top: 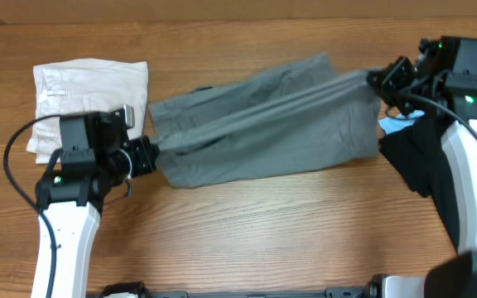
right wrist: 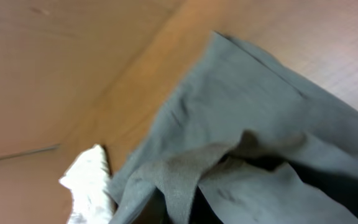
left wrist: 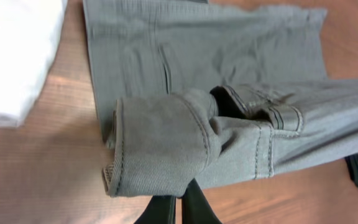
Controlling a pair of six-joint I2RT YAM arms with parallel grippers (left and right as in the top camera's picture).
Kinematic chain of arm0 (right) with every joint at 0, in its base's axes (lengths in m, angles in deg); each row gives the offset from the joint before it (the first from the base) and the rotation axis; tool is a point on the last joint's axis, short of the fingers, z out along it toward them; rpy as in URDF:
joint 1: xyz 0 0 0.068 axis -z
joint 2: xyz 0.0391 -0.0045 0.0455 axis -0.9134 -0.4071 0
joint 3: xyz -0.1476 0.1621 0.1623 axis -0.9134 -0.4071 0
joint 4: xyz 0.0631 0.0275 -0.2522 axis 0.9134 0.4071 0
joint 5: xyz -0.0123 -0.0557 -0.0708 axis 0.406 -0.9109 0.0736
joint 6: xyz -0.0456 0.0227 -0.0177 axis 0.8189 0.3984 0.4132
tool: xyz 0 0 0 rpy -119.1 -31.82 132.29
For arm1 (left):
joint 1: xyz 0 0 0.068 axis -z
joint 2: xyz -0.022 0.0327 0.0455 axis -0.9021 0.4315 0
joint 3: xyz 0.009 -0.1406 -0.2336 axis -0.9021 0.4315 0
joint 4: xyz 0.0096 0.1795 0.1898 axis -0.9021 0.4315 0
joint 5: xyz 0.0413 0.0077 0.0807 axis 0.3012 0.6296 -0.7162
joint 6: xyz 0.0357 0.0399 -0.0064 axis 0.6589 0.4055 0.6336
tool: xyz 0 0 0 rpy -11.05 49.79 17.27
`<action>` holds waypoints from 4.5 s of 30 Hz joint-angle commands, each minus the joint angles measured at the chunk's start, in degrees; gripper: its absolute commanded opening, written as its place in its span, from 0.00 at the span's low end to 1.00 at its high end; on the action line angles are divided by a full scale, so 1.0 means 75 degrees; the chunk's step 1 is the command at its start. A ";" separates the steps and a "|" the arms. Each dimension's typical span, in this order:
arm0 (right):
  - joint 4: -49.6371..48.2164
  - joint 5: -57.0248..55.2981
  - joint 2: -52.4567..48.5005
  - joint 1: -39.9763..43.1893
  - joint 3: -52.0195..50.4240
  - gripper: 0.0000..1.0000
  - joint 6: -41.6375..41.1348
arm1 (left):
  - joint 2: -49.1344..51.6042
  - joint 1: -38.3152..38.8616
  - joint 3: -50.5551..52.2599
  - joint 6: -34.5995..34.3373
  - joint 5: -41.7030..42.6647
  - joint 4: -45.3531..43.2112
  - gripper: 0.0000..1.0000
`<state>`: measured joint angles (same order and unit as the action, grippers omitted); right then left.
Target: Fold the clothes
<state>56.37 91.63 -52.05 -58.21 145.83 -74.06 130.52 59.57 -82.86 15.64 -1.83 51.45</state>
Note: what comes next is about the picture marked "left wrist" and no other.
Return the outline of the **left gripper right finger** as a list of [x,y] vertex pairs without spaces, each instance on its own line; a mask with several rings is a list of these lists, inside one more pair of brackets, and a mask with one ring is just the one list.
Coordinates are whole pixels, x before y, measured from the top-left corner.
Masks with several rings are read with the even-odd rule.
[[181,198],[182,224],[222,224],[193,179]]

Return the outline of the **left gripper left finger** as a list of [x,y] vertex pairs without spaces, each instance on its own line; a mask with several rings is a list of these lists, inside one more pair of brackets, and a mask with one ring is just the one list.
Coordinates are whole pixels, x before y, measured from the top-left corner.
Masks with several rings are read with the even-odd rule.
[[176,198],[153,196],[134,224],[175,224]]

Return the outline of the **grey shorts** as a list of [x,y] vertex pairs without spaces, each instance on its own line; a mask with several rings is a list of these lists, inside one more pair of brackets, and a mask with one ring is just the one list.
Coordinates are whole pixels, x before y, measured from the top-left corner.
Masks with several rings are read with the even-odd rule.
[[85,1],[112,197],[180,197],[358,154],[358,80],[330,80],[324,8]]

